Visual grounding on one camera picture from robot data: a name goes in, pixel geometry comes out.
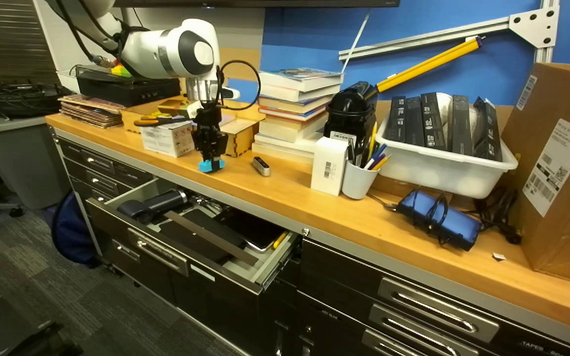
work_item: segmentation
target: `trash can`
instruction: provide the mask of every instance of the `trash can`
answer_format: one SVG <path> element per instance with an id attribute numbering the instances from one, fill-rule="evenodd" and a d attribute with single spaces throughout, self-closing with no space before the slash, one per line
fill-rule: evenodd
<path id="1" fill-rule="evenodd" d="M 30 209 L 57 204 L 70 191 L 45 117 L 0 117 L 0 176 Z"/>

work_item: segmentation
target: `pencil cup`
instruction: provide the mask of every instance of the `pencil cup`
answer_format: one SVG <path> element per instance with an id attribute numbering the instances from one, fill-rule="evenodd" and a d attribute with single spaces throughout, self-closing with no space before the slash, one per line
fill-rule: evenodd
<path id="1" fill-rule="evenodd" d="M 352 165 L 351 162 L 346 162 L 342 192 L 351 199 L 364 199 L 378 173 L 380 173 L 379 169 L 369 171 Z"/>

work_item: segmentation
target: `blue power bank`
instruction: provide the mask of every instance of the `blue power bank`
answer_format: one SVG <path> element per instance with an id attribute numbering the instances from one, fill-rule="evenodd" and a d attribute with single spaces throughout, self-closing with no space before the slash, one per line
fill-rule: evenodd
<path id="1" fill-rule="evenodd" d="M 439 241 L 445 241 L 452 246 L 469 251 L 475 245 L 481 223 L 448 207 L 448 213 L 443 218 L 445 203 L 439 202 L 431 219 L 426 219 L 428 213 L 437 204 L 437 199 L 421 191 L 412 191 L 397 205 L 397 211 L 414 219 L 414 223 L 428 232 L 433 232 Z"/>

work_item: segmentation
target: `carpet floor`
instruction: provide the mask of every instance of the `carpet floor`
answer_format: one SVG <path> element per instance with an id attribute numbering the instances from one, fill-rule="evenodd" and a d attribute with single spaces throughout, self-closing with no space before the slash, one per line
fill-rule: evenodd
<path id="1" fill-rule="evenodd" d="M 33 212 L 0 213 L 0 295 L 32 324 L 64 324 L 86 356 L 239 355 L 128 277 L 64 259 Z"/>

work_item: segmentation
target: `power adapter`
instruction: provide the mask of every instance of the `power adapter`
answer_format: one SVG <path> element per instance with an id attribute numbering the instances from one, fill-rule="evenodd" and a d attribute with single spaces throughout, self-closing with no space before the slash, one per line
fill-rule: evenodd
<path id="1" fill-rule="evenodd" d="M 439 244 L 469 251 L 475 245 L 481 223 L 450 208 L 445 196 L 435 199 L 425 192 L 412 191 L 400 201 L 396 211 L 411 218 L 413 224 L 435 234 Z"/>

